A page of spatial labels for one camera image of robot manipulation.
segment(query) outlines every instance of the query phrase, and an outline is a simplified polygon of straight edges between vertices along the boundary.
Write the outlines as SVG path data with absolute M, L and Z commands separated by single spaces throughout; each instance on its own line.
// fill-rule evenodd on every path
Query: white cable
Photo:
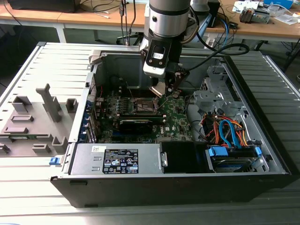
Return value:
M 99 16 L 102 16 L 102 17 L 104 17 L 104 18 L 106 18 L 106 19 L 109 19 L 109 16 L 107 16 L 107 15 L 101 15 L 101 14 L 99 14 L 99 13 L 95 13 L 95 14 L 97 14 L 97 15 L 99 15 Z
M 279 6 L 279 7 L 281 7 L 281 8 L 284 8 L 286 11 L 288 11 L 290 14 L 294 14 L 294 13 L 292 13 L 290 10 L 288 10 L 286 7 L 283 7 L 283 6 L 281 6 L 281 5 L 278 5 L 278 4 L 272 4 L 272 6 Z

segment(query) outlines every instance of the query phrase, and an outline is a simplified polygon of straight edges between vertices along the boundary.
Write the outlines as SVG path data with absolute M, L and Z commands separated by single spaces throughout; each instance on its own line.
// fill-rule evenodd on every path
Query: power supply label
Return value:
M 138 149 L 106 149 L 104 174 L 139 173 Z

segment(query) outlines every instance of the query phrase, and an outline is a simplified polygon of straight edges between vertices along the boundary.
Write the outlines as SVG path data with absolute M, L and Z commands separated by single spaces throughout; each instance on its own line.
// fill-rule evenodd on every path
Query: white sticker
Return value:
M 92 147 L 92 152 L 105 152 L 106 146 L 96 146 Z
M 157 52 L 153 53 L 153 58 L 158 59 L 158 60 L 161 60 L 163 58 L 163 56 L 164 56 L 163 54 L 160 54 Z
M 28 138 L 27 137 L 10 137 L 10 139 L 17 140 L 17 139 L 28 139 Z

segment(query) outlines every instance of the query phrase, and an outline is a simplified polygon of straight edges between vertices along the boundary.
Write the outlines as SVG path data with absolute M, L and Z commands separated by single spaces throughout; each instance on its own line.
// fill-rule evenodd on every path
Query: label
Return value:
M 92 152 L 104 152 L 106 149 L 106 146 L 96 146 L 94 145 L 92 147 Z
M 138 157 L 138 149 L 105 149 L 103 173 L 139 173 Z
M 27 137 L 10 137 L 10 139 L 17 140 L 17 139 L 28 139 Z
M 160 53 L 157 53 L 157 52 L 155 52 L 155 53 L 153 53 L 153 58 L 155 58 L 155 59 L 158 59 L 158 60 L 161 60 L 162 58 L 163 58 L 163 54 L 160 54 Z

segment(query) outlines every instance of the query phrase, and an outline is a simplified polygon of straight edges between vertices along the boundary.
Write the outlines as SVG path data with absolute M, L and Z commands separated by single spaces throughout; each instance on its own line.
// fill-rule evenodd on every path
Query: blue cable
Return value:
M 231 144 L 229 143 L 229 141 L 224 137 L 223 135 L 223 124 L 224 123 L 228 123 L 229 127 L 231 129 L 231 136 L 232 136 L 232 140 L 233 140 L 233 144 L 238 148 L 241 149 L 241 145 L 239 143 L 239 140 L 237 139 L 237 137 L 235 136 L 235 130 L 234 130 L 234 125 L 229 121 L 229 120 L 222 120 L 220 122 L 220 126 L 219 126 L 219 131 L 220 131 L 220 137 L 223 139 L 223 141 L 228 144 L 228 147 L 231 148 Z
M 229 29 L 228 29 L 228 26 L 227 26 L 227 24 L 226 24 L 226 22 L 223 20 L 223 19 L 220 19 L 223 23 L 224 23 L 224 25 L 225 25 L 225 28 L 226 28 L 226 38 L 225 38 L 225 41 L 224 41 L 224 43 L 223 43 L 223 47 L 225 46 L 225 44 L 226 44 L 226 42 L 227 42 L 227 38 L 228 38 L 228 33 L 229 33 Z

